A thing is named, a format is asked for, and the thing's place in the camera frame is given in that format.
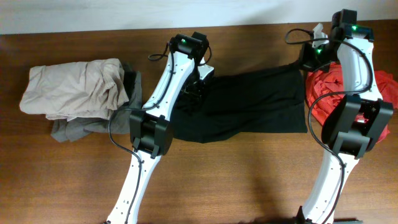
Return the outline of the black polo shirt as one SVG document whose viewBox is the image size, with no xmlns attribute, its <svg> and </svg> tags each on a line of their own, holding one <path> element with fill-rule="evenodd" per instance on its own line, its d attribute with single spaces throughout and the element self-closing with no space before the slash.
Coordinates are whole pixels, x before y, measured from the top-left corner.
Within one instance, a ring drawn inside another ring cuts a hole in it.
<svg viewBox="0 0 398 224">
<path fill-rule="evenodd" d="M 306 133 L 304 84 L 292 64 L 214 77 L 204 98 L 180 96 L 171 119 L 174 138 L 208 143 L 246 133 Z"/>
</svg>

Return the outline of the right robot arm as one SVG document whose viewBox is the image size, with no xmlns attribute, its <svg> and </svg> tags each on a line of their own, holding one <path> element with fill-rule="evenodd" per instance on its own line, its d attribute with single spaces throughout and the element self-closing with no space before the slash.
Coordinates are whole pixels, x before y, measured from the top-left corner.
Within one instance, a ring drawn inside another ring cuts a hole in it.
<svg viewBox="0 0 398 224">
<path fill-rule="evenodd" d="M 357 12 L 334 13 L 330 34 L 318 24 L 300 42 L 297 64 L 315 72 L 339 62 L 343 73 L 342 100 L 330 113 L 316 142 L 324 148 L 322 166 L 296 223 L 333 223 L 343 187 L 355 165 L 377 143 L 393 115 L 393 105 L 382 99 L 374 77 L 374 33 L 357 24 Z"/>
</svg>

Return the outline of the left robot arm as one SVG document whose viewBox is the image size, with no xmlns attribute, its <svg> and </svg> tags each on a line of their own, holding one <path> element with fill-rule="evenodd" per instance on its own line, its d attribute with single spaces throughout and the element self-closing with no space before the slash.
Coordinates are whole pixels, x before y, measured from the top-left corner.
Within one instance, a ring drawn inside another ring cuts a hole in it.
<svg viewBox="0 0 398 224">
<path fill-rule="evenodd" d="M 118 109 L 129 112 L 131 163 L 107 223 L 137 223 L 151 174 L 172 143 L 170 118 L 174 104 L 182 93 L 201 97 L 204 83 L 214 74 L 214 68 L 208 65 L 209 59 L 205 57 L 210 52 L 207 36 L 194 32 L 191 36 L 172 37 L 161 54 L 148 57 L 153 62 L 166 58 L 167 63 L 153 94 L 142 108 Z"/>
</svg>

